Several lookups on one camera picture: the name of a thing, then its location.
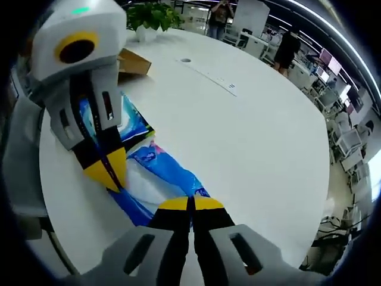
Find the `yellow circle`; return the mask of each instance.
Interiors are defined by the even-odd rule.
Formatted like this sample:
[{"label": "yellow circle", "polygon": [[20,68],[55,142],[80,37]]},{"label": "yellow circle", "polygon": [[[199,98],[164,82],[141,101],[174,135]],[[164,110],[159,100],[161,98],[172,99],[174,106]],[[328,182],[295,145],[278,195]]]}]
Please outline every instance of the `yellow circle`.
[{"label": "yellow circle", "polygon": [[61,61],[60,53],[63,51],[63,49],[71,43],[82,41],[82,40],[91,41],[94,44],[94,48],[96,48],[99,44],[99,37],[97,33],[87,32],[87,31],[77,32],[77,33],[66,36],[60,41],[60,43],[54,49],[55,58],[58,61]]}]

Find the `white flower pot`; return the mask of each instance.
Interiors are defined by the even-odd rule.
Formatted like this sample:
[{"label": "white flower pot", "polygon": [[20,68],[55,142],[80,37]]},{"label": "white flower pot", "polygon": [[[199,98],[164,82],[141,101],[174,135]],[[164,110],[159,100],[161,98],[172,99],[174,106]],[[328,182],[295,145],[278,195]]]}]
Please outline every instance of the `white flower pot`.
[{"label": "white flower pot", "polygon": [[139,42],[152,42],[162,32],[163,30],[161,27],[159,27],[157,30],[154,30],[151,27],[144,28],[143,25],[140,25],[136,29],[136,36],[138,37]]}]

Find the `potted plant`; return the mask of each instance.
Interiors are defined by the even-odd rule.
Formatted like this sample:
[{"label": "potted plant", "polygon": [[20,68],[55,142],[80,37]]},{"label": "potted plant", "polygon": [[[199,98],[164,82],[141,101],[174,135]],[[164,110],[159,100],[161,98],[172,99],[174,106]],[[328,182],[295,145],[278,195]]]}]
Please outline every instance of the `potted plant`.
[{"label": "potted plant", "polygon": [[127,10],[127,28],[136,32],[140,42],[152,41],[158,32],[180,27],[183,19],[165,3],[145,3]]}]

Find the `round table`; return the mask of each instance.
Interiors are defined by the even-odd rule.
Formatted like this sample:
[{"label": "round table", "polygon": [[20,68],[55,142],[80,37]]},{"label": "round table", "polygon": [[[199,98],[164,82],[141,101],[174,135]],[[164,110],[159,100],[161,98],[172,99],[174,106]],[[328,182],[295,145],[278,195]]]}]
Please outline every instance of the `round table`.
[{"label": "round table", "polygon": [[[260,60],[206,36],[170,29],[150,43],[127,41],[126,48],[152,62],[147,77],[120,88],[156,130],[155,142],[197,176],[236,224],[275,243],[298,267],[328,190],[329,147],[318,109]],[[234,93],[226,83],[234,84]],[[104,187],[83,175],[49,121],[45,113],[43,196],[64,251],[84,273],[132,223]],[[195,264],[189,253],[183,276],[192,282],[201,277],[193,273]]]}]

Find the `green indicator light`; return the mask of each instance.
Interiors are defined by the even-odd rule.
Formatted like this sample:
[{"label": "green indicator light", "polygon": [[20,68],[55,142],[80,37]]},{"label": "green indicator light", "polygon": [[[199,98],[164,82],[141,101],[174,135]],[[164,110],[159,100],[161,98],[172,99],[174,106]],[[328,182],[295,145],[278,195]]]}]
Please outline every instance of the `green indicator light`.
[{"label": "green indicator light", "polygon": [[83,7],[83,8],[78,8],[78,9],[73,10],[71,13],[72,14],[81,14],[81,13],[87,12],[89,10],[90,10],[89,7]]}]

